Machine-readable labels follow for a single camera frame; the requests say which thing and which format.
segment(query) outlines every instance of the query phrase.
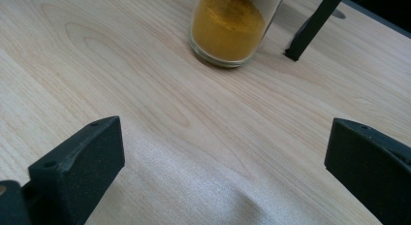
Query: glass jar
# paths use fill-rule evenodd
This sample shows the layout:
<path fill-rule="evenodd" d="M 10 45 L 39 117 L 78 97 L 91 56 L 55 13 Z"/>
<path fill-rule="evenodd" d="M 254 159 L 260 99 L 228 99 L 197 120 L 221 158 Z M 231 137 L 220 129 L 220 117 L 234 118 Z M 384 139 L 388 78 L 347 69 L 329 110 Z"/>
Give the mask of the glass jar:
<path fill-rule="evenodd" d="M 199 0 L 190 45 L 204 60 L 238 67 L 253 55 L 282 0 Z"/>

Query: wooden table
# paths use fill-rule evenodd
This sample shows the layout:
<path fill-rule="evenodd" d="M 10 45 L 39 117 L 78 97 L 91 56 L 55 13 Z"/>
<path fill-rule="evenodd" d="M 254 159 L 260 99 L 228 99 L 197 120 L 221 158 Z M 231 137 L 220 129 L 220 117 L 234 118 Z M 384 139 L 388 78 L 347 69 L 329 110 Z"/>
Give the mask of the wooden table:
<path fill-rule="evenodd" d="M 199 61 L 196 0 L 0 0 L 0 180 L 87 123 L 122 122 L 126 167 L 91 224 L 378 224 L 324 167 L 334 117 L 411 145 L 411 41 L 341 4 L 285 0 L 248 65 Z"/>

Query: jar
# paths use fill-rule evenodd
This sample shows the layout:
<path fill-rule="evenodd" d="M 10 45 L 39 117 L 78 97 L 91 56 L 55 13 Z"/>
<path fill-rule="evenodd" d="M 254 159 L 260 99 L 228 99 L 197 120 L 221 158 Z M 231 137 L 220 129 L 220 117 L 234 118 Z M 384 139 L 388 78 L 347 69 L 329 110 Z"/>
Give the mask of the jar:
<path fill-rule="evenodd" d="M 198 0 L 189 41 L 204 60 L 221 67 L 246 63 L 282 0 Z"/>

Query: spice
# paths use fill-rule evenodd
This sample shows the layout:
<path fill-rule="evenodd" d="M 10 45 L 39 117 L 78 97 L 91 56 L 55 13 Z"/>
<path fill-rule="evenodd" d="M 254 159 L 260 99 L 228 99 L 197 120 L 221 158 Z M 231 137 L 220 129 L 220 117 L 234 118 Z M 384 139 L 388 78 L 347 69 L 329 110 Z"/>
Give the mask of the spice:
<path fill-rule="evenodd" d="M 249 0 L 200 0 L 192 38 L 214 58 L 240 61 L 254 51 L 264 31 L 263 16 Z"/>

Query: tabletop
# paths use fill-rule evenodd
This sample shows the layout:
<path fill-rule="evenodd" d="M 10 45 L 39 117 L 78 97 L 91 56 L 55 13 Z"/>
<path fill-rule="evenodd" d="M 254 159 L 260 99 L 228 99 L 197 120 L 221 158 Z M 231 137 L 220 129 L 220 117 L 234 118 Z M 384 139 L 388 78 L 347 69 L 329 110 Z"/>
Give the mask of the tabletop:
<path fill-rule="evenodd" d="M 324 158 L 334 117 L 411 145 L 411 41 L 340 4 L 284 0 L 251 61 L 195 57 L 196 0 L 0 0 L 0 180 L 119 115 L 126 166 L 92 224 L 379 224 Z"/>

